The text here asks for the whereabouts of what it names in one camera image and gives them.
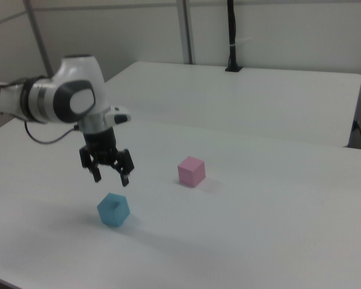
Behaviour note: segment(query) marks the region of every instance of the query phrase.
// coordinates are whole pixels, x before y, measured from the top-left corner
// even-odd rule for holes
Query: white wall
[[[23,2],[0,0],[0,81],[41,74],[45,69]],[[0,126],[10,119],[0,116]]]
[[[227,66],[227,8],[195,2],[202,0],[190,8],[196,64]],[[251,37],[237,48],[239,64],[361,74],[361,3],[236,5],[235,14],[237,39]],[[359,148],[358,135],[351,143]]]
[[[54,72],[67,54],[93,54],[105,80],[135,61],[184,62],[175,0],[53,3],[32,5]]]

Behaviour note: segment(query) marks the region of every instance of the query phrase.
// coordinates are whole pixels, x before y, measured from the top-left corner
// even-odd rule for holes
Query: white table
[[[341,147],[361,76],[139,62],[107,83],[135,118]]]
[[[53,138],[66,129],[30,125]],[[24,289],[361,288],[361,151],[133,120],[117,128],[136,169],[95,184],[76,132],[33,143],[0,129],[0,279]],[[177,164],[206,161],[195,189]],[[122,227],[100,222],[127,196]]]

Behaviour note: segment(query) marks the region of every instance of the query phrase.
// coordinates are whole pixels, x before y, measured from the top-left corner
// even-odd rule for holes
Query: blue cube
[[[102,222],[108,226],[119,227],[130,215],[125,196],[109,193],[97,206]]]

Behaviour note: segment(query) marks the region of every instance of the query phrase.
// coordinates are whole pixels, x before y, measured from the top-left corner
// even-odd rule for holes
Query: cube
[[[109,193],[97,206],[102,222],[108,226],[119,227],[130,215],[127,198]]]
[[[179,181],[190,187],[196,187],[206,177],[205,162],[194,157],[187,157],[178,165]]]

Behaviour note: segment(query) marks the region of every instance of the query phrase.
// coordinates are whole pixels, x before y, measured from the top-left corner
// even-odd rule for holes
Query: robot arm
[[[127,149],[116,149],[113,126],[131,117],[126,109],[108,104],[103,75],[93,56],[64,57],[52,78],[0,83],[0,113],[26,122],[77,123],[86,144],[79,151],[82,166],[96,182],[101,180],[98,165],[111,166],[123,186],[128,184],[134,164]]]

